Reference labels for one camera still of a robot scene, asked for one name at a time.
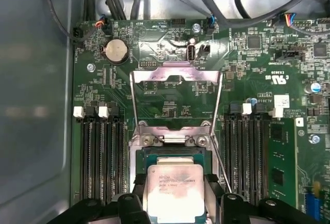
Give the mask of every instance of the blue connector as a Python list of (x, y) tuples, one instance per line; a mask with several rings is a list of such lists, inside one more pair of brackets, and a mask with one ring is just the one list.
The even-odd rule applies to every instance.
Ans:
[(320, 199), (316, 198), (312, 193), (305, 196), (306, 214), (315, 220), (320, 220)]

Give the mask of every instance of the white slot latch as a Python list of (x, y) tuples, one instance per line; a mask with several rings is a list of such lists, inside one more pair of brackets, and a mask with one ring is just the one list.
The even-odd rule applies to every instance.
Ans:
[(85, 111), (82, 106), (74, 106), (73, 107), (73, 116), (75, 118), (84, 118), (85, 117)]
[(251, 103), (243, 103), (242, 115), (250, 115), (252, 113)]
[(98, 108), (98, 116), (107, 119), (109, 117), (108, 106), (100, 106)]
[(282, 118), (283, 117), (283, 112), (284, 112), (283, 108), (275, 107), (275, 108), (273, 108), (272, 111), (268, 112), (268, 114), (270, 116), (272, 116), (273, 118)]

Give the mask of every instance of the screw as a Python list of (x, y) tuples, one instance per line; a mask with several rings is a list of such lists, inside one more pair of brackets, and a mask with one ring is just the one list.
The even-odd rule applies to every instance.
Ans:
[(228, 198), (231, 199), (231, 200), (236, 200), (237, 197), (235, 195), (228, 195)]
[(320, 141), (321, 141), (321, 138), (318, 135), (310, 135), (309, 136), (309, 142), (312, 143), (312, 144), (317, 144)]
[(266, 204), (268, 204), (269, 206), (275, 206), (276, 205), (276, 203), (272, 200), (267, 200)]
[(201, 136), (197, 139), (197, 145), (200, 147), (205, 147), (207, 145), (207, 140), (205, 136)]
[(201, 32), (201, 26), (200, 26), (200, 24), (193, 24), (191, 29), (192, 29), (192, 31), (193, 31), (194, 33), (199, 33), (199, 32)]
[(92, 73), (95, 71), (95, 65), (92, 63), (87, 64), (87, 71)]
[(148, 146), (151, 146), (152, 144), (153, 144), (153, 139), (152, 139), (152, 137), (150, 137), (150, 136), (145, 136), (145, 137), (143, 138), (143, 145), (144, 145), (144, 146), (148, 147)]

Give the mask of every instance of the blue capacitor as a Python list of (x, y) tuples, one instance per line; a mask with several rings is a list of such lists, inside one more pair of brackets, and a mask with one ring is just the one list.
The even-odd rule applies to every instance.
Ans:
[(245, 102), (255, 106), (258, 103), (258, 100), (256, 98), (248, 98)]
[(305, 86), (305, 92), (307, 94), (318, 93), (320, 91), (321, 91), (321, 85), (317, 82)]

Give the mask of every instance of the chip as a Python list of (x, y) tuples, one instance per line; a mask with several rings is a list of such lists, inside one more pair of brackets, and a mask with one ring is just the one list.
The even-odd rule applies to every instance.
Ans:
[(270, 136), (274, 140), (284, 140), (283, 125), (273, 124), (270, 128)]
[(314, 57), (327, 57), (326, 43), (318, 42), (314, 44)]
[(284, 172), (277, 170), (276, 168), (272, 169), (272, 180), (275, 184), (280, 186), (284, 185)]
[(261, 38), (259, 36), (249, 36), (247, 38), (247, 47), (249, 49), (259, 50), (261, 49)]

